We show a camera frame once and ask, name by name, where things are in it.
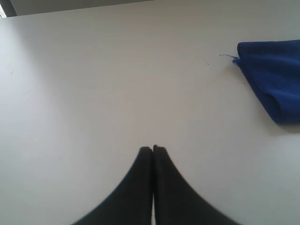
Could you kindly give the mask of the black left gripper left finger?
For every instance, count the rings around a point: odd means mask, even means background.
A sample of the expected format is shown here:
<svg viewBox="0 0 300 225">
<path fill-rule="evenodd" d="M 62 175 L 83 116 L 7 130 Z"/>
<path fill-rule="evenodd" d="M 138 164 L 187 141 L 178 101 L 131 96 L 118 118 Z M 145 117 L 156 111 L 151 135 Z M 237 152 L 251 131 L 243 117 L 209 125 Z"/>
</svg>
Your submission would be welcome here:
<svg viewBox="0 0 300 225">
<path fill-rule="evenodd" d="M 152 150 L 141 147 L 120 184 L 75 224 L 150 225 L 152 204 Z"/>
</svg>

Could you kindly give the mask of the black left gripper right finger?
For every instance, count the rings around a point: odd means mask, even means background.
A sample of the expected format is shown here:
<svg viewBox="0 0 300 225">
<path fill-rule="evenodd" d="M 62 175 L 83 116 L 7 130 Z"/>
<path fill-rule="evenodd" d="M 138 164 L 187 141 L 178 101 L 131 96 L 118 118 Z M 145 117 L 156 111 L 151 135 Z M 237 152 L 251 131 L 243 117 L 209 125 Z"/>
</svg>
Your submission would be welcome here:
<svg viewBox="0 0 300 225">
<path fill-rule="evenodd" d="M 153 146 L 154 210 L 157 225 L 236 225 L 182 177 L 166 148 Z"/>
</svg>

